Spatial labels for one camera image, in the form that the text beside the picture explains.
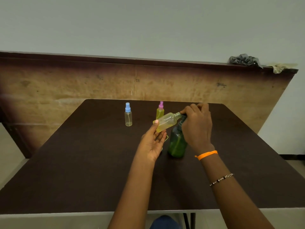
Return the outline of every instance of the pink spray nozzle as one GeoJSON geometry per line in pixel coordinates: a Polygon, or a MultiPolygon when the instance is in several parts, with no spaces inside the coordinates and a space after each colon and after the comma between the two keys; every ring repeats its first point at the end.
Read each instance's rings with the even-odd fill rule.
{"type": "Polygon", "coordinates": [[[159,104],[159,109],[163,109],[163,101],[160,101],[160,104],[159,104]]]}

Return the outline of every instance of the wooden board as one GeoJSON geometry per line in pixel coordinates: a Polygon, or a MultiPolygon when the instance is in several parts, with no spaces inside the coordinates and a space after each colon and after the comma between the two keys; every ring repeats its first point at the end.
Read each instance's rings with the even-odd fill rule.
{"type": "Polygon", "coordinates": [[[32,151],[85,99],[220,103],[257,133],[293,75],[217,66],[192,68],[2,57],[0,103],[10,126],[19,130],[32,151]]]}

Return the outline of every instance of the hand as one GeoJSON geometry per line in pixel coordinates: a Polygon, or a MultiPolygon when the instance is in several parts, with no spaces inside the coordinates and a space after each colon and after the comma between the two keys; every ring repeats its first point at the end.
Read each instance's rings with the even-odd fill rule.
{"type": "Polygon", "coordinates": [[[186,106],[181,114],[187,114],[182,124],[185,141],[197,155],[215,150],[211,144],[212,119],[209,104],[200,103],[186,106]]]}
{"type": "Polygon", "coordinates": [[[166,138],[166,130],[156,132],[159,121],[150,127],[150,129],[142,136],[136,155],[147,158],[149,161],[155,162],[159,157],[163,143],[166,138]]]}

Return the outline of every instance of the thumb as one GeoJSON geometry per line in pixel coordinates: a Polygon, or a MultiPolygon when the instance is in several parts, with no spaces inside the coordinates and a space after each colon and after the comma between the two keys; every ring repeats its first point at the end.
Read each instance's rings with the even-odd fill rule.
{"type": "Polygon", "coordinates": [[[150,129],[147,131],[149,134],[154,134],[157,130],[157,127],[159,126],[159,120],[155,120],[153,125],[150,127],[150,129]]]}

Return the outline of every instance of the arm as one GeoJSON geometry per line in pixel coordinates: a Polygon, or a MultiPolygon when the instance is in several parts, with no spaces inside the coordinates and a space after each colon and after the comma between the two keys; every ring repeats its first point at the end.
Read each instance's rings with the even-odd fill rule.
{"type": "MultiPolygon", "coordinates": [[[[215,150],[211,144],[212,119],[208,104],[187,106],[181,113],[188,118],[182,124],[186,142],[196,155],[215,150]]],[[[218,154],[200,160],[210,183],[230,174],[218,154]]],[[[274,229],[263,213],[252,202],[234,177],[226,178],[212,186],[212,190],[227,227],[274,229]]]]}
{"type": "Polygon", "coordinates": [[[165,141],[165,130],[156,133],[158,120],[142,136],[119,204],[108,229],[143,229],[155,162],[165,141]]]}

